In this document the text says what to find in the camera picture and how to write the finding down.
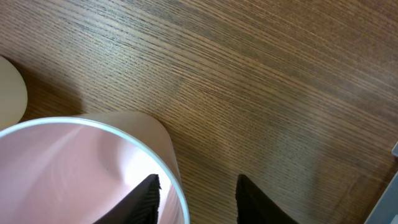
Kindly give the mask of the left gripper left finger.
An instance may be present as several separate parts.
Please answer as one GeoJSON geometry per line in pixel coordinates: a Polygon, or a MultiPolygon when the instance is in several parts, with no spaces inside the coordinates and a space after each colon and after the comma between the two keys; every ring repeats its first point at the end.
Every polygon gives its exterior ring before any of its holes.
{"type": "Polygon", "coordinates": [[[148,175],[94,224],[157,224],[160,190],[159,176],[148,175]]]}

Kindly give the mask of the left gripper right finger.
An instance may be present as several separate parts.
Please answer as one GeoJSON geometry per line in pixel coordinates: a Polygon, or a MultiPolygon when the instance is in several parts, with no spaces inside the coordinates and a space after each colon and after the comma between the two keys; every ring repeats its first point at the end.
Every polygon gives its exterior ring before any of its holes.
{"type": "Polygon", "coordinates": [[[297,224],[248,176],[239,174],[235,193],[237,224],[297,224]]]}

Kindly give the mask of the pink cup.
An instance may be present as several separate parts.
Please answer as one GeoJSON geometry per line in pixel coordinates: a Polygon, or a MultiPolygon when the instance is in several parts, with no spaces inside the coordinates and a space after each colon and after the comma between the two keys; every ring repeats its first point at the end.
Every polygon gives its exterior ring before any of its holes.
{"type": "Polygon", "coordinates": [[[189,223],[166,128],[137,111],[47,117],[1,131],[2,223],[95,223],[159,178],[156,223],[189,223]]]}

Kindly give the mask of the light green cup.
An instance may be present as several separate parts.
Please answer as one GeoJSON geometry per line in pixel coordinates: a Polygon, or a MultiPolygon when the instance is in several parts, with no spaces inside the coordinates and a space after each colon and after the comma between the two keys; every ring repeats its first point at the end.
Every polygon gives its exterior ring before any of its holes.
{"type": "Polygon", "coordinates": [[[27,88],[13,64],[1,57],[1,130],[17,124],[27,108],[27,88]]]}

